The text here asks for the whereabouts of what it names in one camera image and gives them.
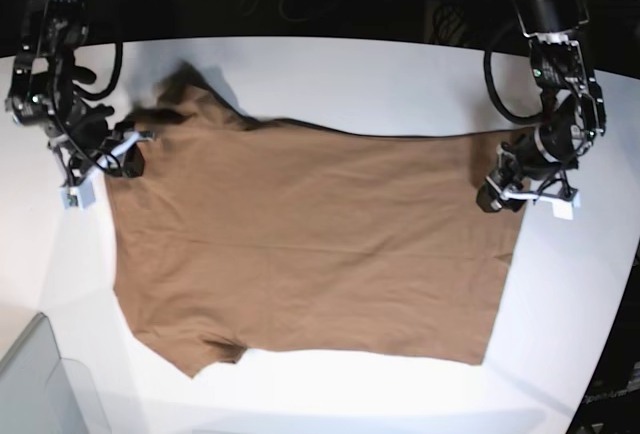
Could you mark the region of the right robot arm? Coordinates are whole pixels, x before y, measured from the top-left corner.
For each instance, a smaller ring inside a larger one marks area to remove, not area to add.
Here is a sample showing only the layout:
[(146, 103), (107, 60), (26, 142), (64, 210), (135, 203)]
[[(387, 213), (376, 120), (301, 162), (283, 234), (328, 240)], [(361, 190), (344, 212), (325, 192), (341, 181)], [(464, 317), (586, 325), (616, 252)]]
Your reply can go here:
[(38, 127), (60, 167), (66, 189), (80, 187), (92, 175), (132, 179), (145, 167), (139, 143), (153, 133), (130, 121), (108, 123), (114, 109), (104, 104), (117, 87), (124, 55), (114, 42), (114, 62), (107, 86), (88, 91), (97, 76), (77, 64), (75, 53), (89, 34), (89, 0), (26, 0), (20, 50), (14, 58), (5, 106), (14, 121)]

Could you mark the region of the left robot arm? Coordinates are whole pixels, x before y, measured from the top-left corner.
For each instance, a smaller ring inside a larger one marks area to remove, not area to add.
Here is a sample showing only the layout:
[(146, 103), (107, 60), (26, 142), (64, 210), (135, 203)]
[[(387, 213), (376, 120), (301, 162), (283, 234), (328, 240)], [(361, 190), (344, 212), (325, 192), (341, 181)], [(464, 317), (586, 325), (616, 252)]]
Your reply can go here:
[[(567, 174), (606, 132), (603, 93), (587, 49), (589, 14), (584, 0), (512, 0), (516, 17), (485, 48), (483, 72), (491, 103), (510, 123), (530, 132), (497, 148), (495, 167), (478, 190), (487, 213), (519, 211), (528, 201), (572, 206), (578, 191)], [(497, 44), (519, 29), (530, 49), (530, 70), (541, 110), (517, 116), (501, 100), (492, 71)]]

